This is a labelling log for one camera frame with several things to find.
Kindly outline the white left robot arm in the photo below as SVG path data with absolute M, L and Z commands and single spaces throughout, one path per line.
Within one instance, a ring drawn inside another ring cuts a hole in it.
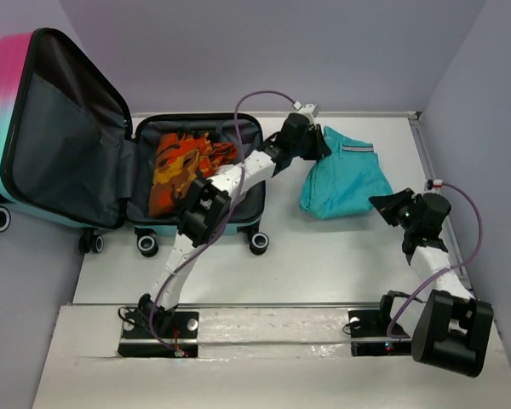
M 221 236 L 244 193 L 287 169 L 294 158 L 319 160 L 330 155 L 315 118 L 307 106 L 290 113 L 282 128 L 239 164 L 211 178 L 195 179 L 187 192 L 163 272 L 138 302 L 141 324 L 149 334 L 158 338 L 169 331 L 181 290 L 195 262 Z

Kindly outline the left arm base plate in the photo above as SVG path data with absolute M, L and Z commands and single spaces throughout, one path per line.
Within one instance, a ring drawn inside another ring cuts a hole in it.
M 154 325 L 153 336 L 147 322 L 134 307 L 120 307 L 118 318 L 122 329 L 117 354 L 123 358 L 198 358 L 199 312 L 180 310 L 170 323 Z

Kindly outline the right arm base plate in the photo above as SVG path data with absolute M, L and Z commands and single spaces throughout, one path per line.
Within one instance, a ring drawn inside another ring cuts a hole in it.
M 388 324 L 377 309 L 348 311 L 342 332 L 349 337 L 354 358 L 411 356 L 411 340 L 387 335 Z

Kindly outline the teal shorts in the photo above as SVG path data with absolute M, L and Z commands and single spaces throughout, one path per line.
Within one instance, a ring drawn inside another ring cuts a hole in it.
M 393 189 L 380 166 L 374 145 L 324 127 L 331 155 L 310 169 L 301 188 L 299 207 L 320 220 L 356 216 L 373 209 L 373 196 Z

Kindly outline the pink and teal suitcase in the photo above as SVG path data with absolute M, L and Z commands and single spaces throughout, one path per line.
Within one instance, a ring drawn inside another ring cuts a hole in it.
M 83 254 L 103 249 L 105 231 L 135 229 L 145 257 L 175 234 L 177 216 L 151 217 L 156 155 L 181 133 L 262 144 L 246 114 L 159 114 L 133 124 L 124 98 L 63 32 L 40 28 L 0 39 L 0 233 L 13 211 L 80 228 Z

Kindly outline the orange camouflage pants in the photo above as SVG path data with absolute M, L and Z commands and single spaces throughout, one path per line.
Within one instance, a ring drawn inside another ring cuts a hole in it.
M 208 178 L 223 165 L 232 164 L 238 150 L 210 131 L 179 128 L 161 136 L 149 195 L 149 216 L 158 218 L 180 208 L 192 182 Z

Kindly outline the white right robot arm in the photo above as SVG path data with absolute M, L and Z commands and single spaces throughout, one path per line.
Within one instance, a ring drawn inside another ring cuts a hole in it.
M 441 183 L 428 191 L 372 196 L 369 201 L 384 221 L 404 231 L 401 250 L 421 284 L 405 293 L 391 290 L 375 313 L 376 327 L 389 337 L 411 342 L 414 361 L 477 377 L 483 370 L 494 320 L 488 302 L 473 296 L 456 272 L 441 237 L 451 213 L 450 202 L 440 194 Z

